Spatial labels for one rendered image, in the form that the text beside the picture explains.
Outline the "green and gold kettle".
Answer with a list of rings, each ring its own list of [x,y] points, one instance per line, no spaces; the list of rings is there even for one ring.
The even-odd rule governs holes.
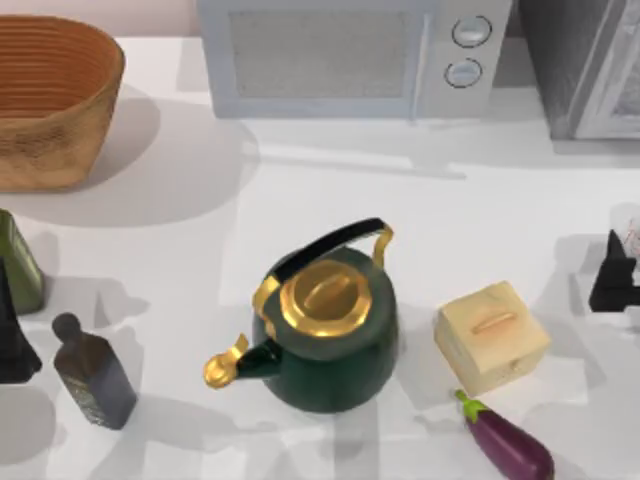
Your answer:
[[[284,403],[333,414],[373,398],[399,350],[397,301],[384,269],[391,227],[367,218],[282,257],[252,297],[253,336],[203,368],[221,389],[260,379]]]

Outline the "microwave door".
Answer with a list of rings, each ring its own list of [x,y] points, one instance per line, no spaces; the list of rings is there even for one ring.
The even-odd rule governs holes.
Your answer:
[[[196,0],[219,118],[406,118],[423,0]]]

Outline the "round microwave knob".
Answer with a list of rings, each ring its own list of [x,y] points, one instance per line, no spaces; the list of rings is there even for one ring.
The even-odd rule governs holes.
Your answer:
[[[461,48],[476,48],[492,34],[492,24],[484,16],[475,15],[459,19],[452,29],[452,38]]]
[[[444,72],[444,79],[455,89],[465,89],[474,86],[483,75],[482,65],[475,59],[465,58],[450,63]]]

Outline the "pale microwave oven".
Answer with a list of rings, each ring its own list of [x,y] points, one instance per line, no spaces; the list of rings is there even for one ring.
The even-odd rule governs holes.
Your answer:
[[[474,118],[489,102],[499,63],[512,0],[423,0],[431,13],[428,63],[421,105],[421,119]],[[492,34],[476,48],[461,48],[452,38],[459,19],[481,15],[492,24]],[[478,83],[455,89],[444,79],[446,67],[472,58],[483,67]]]

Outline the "dark grey bottle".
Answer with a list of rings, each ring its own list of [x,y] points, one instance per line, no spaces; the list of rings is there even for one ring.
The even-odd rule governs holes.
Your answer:
[[[52,330],[61,342],[54,368],[85,418],[111,430],[123,429],[137,394],[109,341],[85,332],[70,312],[56,316]]]

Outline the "purple eggplant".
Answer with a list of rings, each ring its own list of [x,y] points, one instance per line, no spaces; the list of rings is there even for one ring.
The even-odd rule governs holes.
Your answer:
[[[508,480],[555,479],[555,462],[541,442],[463,390],[454,395],[474,440]]]

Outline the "woven wooden basket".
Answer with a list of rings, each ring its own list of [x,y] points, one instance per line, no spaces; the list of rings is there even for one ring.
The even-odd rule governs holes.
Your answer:
[[[0,14],[0,192],[82,182],[103,147],[124,69],[120,45],[95,26]]]

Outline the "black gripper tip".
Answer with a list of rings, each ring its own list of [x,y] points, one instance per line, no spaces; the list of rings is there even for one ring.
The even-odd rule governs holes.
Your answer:
[[[42,362],[19,324],[0,257],[0,385],[26,384],[41,369]]]
[[[640,285],[634,283],[637,259],[628,256],[614,230],[607,239],[602,261],[590,296],[589,306],[595,313],[620,313],[628,307],[640,307]]]

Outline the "olive green bottle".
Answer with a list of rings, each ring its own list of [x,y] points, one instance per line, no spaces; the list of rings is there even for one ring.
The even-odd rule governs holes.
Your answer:
[[[0,257],[4,260],[11,297],[18,315],[41,310],[45,283],[41,269],[12,214],[0,209]]]

